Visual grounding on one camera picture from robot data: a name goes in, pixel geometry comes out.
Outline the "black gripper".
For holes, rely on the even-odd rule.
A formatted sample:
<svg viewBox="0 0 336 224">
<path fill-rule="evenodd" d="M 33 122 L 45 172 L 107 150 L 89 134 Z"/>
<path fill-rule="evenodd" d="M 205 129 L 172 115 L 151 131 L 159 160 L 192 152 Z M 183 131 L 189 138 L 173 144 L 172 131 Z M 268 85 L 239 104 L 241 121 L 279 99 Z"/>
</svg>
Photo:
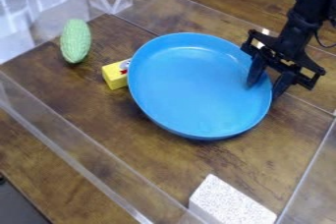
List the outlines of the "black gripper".
<svg viewBox="0 0 336 224">
<path fill-rule="evenodd" d="M 275 69 L 280 76 L 273 83 L 273 99 L 277 99 L 292 84 L 313 89 L 325 75 L 325 70 L 308 57 L 305 46 L 321 27 L 321 21 L 312 23 L 295 10 L 288 12 L 288 21 L 277 37 L 256 29 L 248 31 L 248 38 L 240 49 L 251 56 L 252 64 L 247 84 L 253 86 L 264 74 L 265 68 Z"/>
</svg>

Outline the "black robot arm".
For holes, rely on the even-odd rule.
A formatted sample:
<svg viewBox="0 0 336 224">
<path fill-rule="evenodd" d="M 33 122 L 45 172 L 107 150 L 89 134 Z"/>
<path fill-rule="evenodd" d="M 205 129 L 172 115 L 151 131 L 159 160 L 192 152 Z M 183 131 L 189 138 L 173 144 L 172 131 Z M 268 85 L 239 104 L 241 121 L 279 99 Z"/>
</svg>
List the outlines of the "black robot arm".
<svg viewBox="0 0 336 224">
<path fill-rule="evenodd" d="M 259 82 L 268 67 L 275 69 L 280 76 L 273 83 L 273 99 L 277 99 L 291 85 L 299 84 L 313 89 L 315 84 L 325 70 L 308 57 L 305 46 L 311 39 L 319 38 L 319 30 L 328 21 L 336 27 L 336 0 L 295 0 L 288 11 L 288 21 L 277 37 L 251 29 L 248 38 L 240 49 L 251 55 L 252 65 L 247 84 L 252 86 Z M 324 45 L 332 48 L 336 43 Z"/>
</svg>

